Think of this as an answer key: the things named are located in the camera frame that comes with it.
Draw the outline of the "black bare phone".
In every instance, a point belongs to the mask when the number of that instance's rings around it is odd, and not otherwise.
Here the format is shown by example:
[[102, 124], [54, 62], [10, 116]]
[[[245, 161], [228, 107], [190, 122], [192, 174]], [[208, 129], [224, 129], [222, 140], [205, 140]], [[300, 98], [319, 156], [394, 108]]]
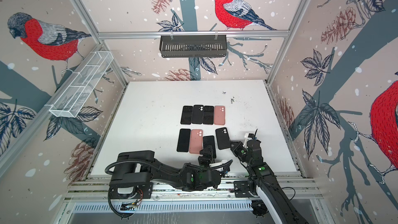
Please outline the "black bare phone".
[[180, 129], [178, 143], [177, 143], [177, 152], [188, 152], [190, 145], [190, 129]]
[[203, 124], [213, 125], [214, 124], [214, 107], [204, 106], [203, 112]]
[[215, 146], [215, 137], [213, 135], [204, 136], [203, 137], [203, 148], [210, 147], [212, 150], [212, 158], [216, 159], [216, 146]]

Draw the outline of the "pink phone case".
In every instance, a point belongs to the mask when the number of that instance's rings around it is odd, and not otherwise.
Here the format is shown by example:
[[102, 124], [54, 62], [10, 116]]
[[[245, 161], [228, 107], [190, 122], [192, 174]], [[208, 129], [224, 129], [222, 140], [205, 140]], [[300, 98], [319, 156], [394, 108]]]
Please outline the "pink phone case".
[[224, 106], [214, 107], [214, 124], [225, 125], [226, 124], [226, 108]]

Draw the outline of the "purple phone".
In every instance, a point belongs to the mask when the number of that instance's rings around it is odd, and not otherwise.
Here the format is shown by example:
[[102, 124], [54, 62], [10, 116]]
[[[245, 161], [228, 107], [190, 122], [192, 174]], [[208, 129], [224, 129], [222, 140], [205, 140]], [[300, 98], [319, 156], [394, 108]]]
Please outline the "purple phone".
[[193, 106], [183, 106], [180, 124], [190, 125], [192, 123]]

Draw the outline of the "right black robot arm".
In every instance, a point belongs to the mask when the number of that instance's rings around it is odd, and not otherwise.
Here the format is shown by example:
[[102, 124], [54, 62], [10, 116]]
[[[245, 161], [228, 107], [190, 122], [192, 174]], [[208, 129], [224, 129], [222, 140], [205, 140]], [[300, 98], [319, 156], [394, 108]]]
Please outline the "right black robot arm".
[[308, 221], [296, 210], [280, 187], [270, 166], [262, 157], [259, 140], [246, 145], [231, 142], [231, 151], [247, 170], [250, 192], [260, 197], [276, 224], [306, 224]]

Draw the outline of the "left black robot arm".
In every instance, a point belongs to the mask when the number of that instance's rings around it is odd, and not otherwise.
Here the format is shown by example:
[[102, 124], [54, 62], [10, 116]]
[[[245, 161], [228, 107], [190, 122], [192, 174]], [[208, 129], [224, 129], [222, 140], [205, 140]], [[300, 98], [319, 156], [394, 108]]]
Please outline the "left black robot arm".
[[209, 187], [218, 188], [221, 179], [229, 172], [232, 160], [208, 163], [209, 156], [200, 157], [201, 164], [185, 163], [174, 168], [161, 163], [151, 150], [122, 152], [117, 161], [105, 168], [111, 175], [109, 193], [111, 199], [150, 198], [152, 183], [163, 183], [175, 189], [193, 192]]

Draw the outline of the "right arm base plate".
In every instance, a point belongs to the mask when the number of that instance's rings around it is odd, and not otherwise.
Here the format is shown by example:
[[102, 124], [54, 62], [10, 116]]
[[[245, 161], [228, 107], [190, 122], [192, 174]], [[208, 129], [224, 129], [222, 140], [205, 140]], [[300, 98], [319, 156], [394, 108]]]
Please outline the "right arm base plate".
[[260, 188], [260, 193], [268, 197], [274, 197], [275, 193], [279, 193], [278, 189], [275, 188], [271, 183], [264, 179], [256, 180], [237, 180], [234, 181], [234, 188], [231, 190], [235, 194], [236, 198], [261, 198], [257, 193], [257, 188]]

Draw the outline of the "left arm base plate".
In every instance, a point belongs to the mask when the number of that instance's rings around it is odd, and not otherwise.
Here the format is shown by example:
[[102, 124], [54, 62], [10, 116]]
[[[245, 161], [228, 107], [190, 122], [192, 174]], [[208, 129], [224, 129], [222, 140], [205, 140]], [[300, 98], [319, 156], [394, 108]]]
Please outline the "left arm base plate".
[[153, 190], [153, 183], [145, 183], [138, 186], [110, 187], [108, 197], [112, 200], [127, 199], [150, 199]]

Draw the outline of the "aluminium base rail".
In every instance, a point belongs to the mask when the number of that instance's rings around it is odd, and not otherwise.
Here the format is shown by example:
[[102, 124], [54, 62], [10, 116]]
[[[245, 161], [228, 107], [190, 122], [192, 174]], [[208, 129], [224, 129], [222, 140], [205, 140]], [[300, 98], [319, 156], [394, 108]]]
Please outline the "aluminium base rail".
[[[286, 196], [290, 199], [322, 199], [323, 196], [313, 179], [303, 178], [295, 174], [277, 175], [276, 179]], [[204, 184], [198, 177], [189, 176], [177, 187], [151, 181], [137, 186], [109, 186], [109, 177], [89, 178], [85, 181], [72, 183], [65, 199], [97, 199], [106, 200], [111, 194], [114, 200], [145, 199], [152, 201], [165, 200], [226, 200], [228, 198], [254, 198], [257, 194], [249, 192], [252, 188], [248, 176], [227, 175], [220, 184], [213, 186]]]

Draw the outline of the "white mesh wall tray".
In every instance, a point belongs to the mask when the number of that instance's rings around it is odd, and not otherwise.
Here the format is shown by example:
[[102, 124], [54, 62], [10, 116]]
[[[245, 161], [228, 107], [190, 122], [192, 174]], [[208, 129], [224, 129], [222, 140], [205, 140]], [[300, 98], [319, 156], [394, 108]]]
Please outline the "white mesh wall tray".
[[113, 59], [109, 51], [91, 52], [84, 59], [83, 67], [73, 72], [71, 83], [50, 107], [49, 112], [55, 117], [77, 117]]

